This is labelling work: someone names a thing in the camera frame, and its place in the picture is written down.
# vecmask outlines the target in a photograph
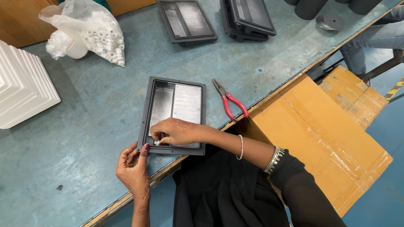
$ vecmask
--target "silver bangle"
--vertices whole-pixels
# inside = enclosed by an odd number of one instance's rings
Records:
[[[275,153],[269,162],[268,166],[264,169],[264,172],[267,173],[268,175],[271,175],[272,171],[275,168],[275,165],[278,164],[278,161],[280,158],[285,154],[285,150],[280,147],[275,147]]]
[[[240,158],[236,155],[236,158],[238,159],[238,160],[241,160],[242,158],[243,158],[243,153],[244,153],[244,142],[243,142],[243,137],[241,136],[241,135],[238,135],[238,136],[240,136],[240,139],[241,139],[241,156],[240,156]]]

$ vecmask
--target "woman's right hand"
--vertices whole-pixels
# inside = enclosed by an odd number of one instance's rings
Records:
[[[186,122],[176,118],[167,118],[150,128],[151,136],[160,143],[169,143],[172,145],[188,145],[202,141],[203,125]]]

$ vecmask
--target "pliers handle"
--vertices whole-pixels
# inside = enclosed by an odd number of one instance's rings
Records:
[[[241,108],[241,110],[243,111],[244,116],[245,116],[246,118],[248,118],[248,111],[247,111],[246,107],[245,107],[240,101],[238,101],[237,99],[231,97],[230,93],[228,92],[226,96],[222,96],[222,100],[223,100],[223,105],[225,106],[226,114],[227,114],[227,116],[229,116],[229,118],[230,118],[232,121],[237,122],[238,120],[237,120],[237,118],[235,118],[234,115],[231,113],[230,108],[229,108],[229,103],[227,102],[227,99],[229,99],[230,101],[232,101],[233,103],[235,103],[236,105],[238,105],[238,106]]]

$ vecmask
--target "black sleeve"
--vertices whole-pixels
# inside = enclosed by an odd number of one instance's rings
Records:
[[[271,182],[281,190],[295,227],[346,227],[330,201],[317,186],[313,175],[288,150],[279,157]]]

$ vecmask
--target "red-handled pliers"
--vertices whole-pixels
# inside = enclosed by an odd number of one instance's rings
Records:
[[[247,118],[248,117],[248,112],[247,112],[246,107],[240,101],[238,101],[237,99],[231,97],[230,93],[226,92],[226,90],[222,87],[222,85],[220,85],[220,83],[216,79],[212,79],[212,81],[215,84],[215,86],[216,86],[217,90],[219,91],[219,93],[222,95],[222,100],[223,100],[223,104],[225,106],[227,116],[229,116],[229,118],[234,122],[238,121],[233,116],[233,114],[230,112],[229,104],[227,103],[227,99],[229,99],[230,101],[234,102],[236,105],[238,105],[241,108],[241,110],[244,113],[244,116]]]

